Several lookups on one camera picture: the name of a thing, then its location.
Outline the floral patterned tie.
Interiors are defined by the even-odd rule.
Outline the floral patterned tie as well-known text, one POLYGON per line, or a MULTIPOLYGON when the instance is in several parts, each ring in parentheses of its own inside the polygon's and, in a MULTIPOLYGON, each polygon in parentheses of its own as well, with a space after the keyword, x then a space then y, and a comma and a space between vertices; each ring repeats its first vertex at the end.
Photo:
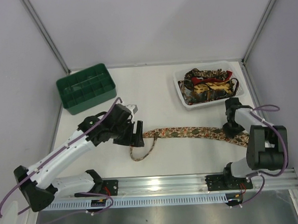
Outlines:
POLYGON ((249 142, 249 134, 246 132, 240 132, 233 138, 227 136, 223 129, 218 127, 168 127, 168 128, 157 128, 152 129, 143 133, 143 139, 153 139, 150 150, 142 157, 135 158, 133 155, 133 146, 130 147, 130 157, 133 161, 139 162, 145 159, 155 147, 156 141, 161 139, 169 138, 202 138, 212 139, 228 142, 237 146, 246 148, 249 142))

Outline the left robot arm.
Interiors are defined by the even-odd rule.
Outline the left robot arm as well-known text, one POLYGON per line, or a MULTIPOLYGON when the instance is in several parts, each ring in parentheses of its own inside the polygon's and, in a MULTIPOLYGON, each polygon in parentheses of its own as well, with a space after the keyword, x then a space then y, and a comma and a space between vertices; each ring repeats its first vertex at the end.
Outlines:
POLYGON ((143 147, 142 121, 134 121, 137 105, 115 104, 109 111, 86 117, 76 131, 58 149, 29 167, 18 166, 14 176, 33 212, 66 196, 91 196, 103 191, 103 179, 94 170, 68 177, 58 177, 83 154, 101 143, 143 147))

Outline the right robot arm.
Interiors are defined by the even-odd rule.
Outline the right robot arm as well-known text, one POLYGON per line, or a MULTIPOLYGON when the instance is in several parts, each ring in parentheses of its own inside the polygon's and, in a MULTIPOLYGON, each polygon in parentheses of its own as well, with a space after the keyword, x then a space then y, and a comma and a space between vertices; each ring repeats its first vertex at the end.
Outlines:
POLYGON ((233 189, 241 181, 247 182, 255 176, 278 177, 288 166, 288 137, 284 126, 269 123, 256 114, 256 111, 279 111, 276 105, 263 105, 252 108, 242 105, 237 97, 225 101, 227 123, 222 129, 226 136, 248 132, 246 157, 230 162, 223 171, 224 184, 233 189))

